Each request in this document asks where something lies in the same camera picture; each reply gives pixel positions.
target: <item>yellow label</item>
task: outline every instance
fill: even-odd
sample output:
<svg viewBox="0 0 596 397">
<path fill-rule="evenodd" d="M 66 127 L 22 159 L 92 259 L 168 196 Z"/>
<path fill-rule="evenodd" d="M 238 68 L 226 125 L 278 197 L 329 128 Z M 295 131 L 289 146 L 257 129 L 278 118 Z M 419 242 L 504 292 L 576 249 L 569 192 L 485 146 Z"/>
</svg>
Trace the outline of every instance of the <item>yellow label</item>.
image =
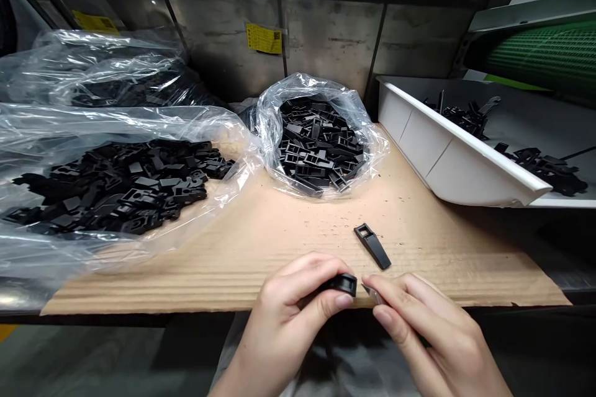
<svg viewBox="0 0 596 397">
<path fill-rule="evenodd" d="M 0 342 L 7 339 L 11 332 L 15 330 L 18 326 L 13 324 L 0 324 Z"/>
<path fill-rule="evenodd" d="M 120 35 L 118 28 L 114 25 L 109 17 L 104 16 L 89 16 L 82 12 L 73 10 L 74 18 L 77 23 L 87 31 L 97 31 L 104 34 Z"/>
<path fill-rule="evenodd" d="M 248 48 L 269 54 L 281 54 L 281 31 L 272 31 L 255 24 L 246 24 Z"/>
</svg>

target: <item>green mesh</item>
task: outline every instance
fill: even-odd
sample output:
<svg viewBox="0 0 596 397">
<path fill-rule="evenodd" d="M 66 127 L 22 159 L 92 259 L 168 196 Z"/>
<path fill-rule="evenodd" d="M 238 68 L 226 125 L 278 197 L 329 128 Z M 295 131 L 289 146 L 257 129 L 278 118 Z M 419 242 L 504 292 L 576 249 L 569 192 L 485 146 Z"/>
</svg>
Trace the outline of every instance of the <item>green mesh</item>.
<svg viewBox="0 0 596 397">
<path fill-rule="evenodd" d="M 484 64 L 490 74 L 596 97 L 596 21 L 520 32 L 500 42 Z"/>
</svg>

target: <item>white bin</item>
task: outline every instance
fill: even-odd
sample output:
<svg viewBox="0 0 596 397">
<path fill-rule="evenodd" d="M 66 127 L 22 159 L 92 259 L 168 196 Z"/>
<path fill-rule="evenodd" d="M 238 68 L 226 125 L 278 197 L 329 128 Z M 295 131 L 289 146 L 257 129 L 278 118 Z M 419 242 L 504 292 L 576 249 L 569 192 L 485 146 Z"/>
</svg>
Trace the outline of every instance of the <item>white bin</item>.
<svg viewBox="0 0 596 397">
<path fill-rule="evenodd" d="M 379 122 L 425 185 L 452 203 L 488 207 L 596 208 L 596 151 L 570 159 L 588 189 L 575 197 L 552 187 L 496 152 L 497 143 L 518 149 L 537 147 L 556 158 L 596 145 L 596 111 L 497 83 L 460 79 L 379 76 Z M 476 100 L 501 103 L 489 114 L 481 141 L 422 101 L 467 110 Z"/>
</svg>

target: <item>cardboard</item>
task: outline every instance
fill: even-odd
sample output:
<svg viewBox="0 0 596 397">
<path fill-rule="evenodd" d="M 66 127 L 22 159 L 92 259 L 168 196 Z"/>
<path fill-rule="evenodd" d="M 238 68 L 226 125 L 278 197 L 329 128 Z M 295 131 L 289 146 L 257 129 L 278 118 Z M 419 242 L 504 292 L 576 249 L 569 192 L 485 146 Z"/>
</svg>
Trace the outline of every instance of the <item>cardboard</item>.
<svg viewBox="0 0 596 397">
<path fill-rule="evenodd" d="M 437 199 L 395 145 L 379 173 L 345 199 L 317 203 L 277 191 L 260 172 L 184 246 L 72 280 L 42 314 L 249 310 L 268 274 L 313 250 L 341 257 L 358 276 L 417 272 L 463 306 L 570 304 L 482 208 Z M 353 231 L 362 223 L 392 261 L 385 272 Z M 373 304 L 359 286 L 354 305 Z"/>
</svg>

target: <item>clear plastic bag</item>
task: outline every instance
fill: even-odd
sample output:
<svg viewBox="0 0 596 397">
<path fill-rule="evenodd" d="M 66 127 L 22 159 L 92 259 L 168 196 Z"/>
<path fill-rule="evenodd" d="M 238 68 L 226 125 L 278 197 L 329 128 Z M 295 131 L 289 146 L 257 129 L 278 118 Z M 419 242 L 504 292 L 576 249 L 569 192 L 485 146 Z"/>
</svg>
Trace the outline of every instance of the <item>clear plastic bag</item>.
<svg viewBox="0 0 596 397">
<path fill-rule="evenodd" d="M 258 98 L 246 98 L 242 102 L 231 102 L 228 105 L 232 112 L 236 112 L 246 127 L 253 132 L 257 132 L 256 121 L 258 114 L 256 113 L 256 106 L 259 102 Z"/>
<path fill-rule="evenodd" d="M 0 276 L 67 279 L 82 272 L 145 261 L 196 236 L 238 196 L 262 167 L 258 138 L 237 115 L 218 107 L 84 109 L 0 104 L 0 210 L 31 207 L 43 197 L 11 180 L 25 172 L 43 174 L 85 151 L 116 141 L 155 138 L 213 141 L 236 165 L 223 180 L 206 183 L 206 200 L 183 208 L 176 221 L 142 236 L 81 231 L 46 236 L 0 220 Z"/>
<path fill-rule="evenodd" d="M 279 162 L 278 146 L 283 134 L 279 108 L 289 99 L 314 95 L 318 95 L 318 100 L 325 100 L 333 106 L 354 130 L 358 142 L 364 146 L 366 163 L 356 177 L 348 181 L 350 187 L 343 193 L 326 188 L 320 197 L 323 200 L 332 200 L 349 194 L 378 173 L 379 163 L 389 154 L 389 142 L 383 132 L 372 123 L 357 91 L 349 90 L 333 81 L 294 73 L 265 90 L 259 98 L 256 110 L 256 127 L 261 138 L 265 167 L 274 178 L 282 182 L 277 189 L 296 197 L 310 197 L 310 194 L 305 194 L 293 186 L 295 180 L 285 174 Z"/>
<path fill-rule="evenodd" d="M 184 64 L 178 42 L 137 34 L 42 34 L 33 50 L 0 59 L 2 96 L 6 102 L 76 107 L 227 108 Z"/>
</svg>

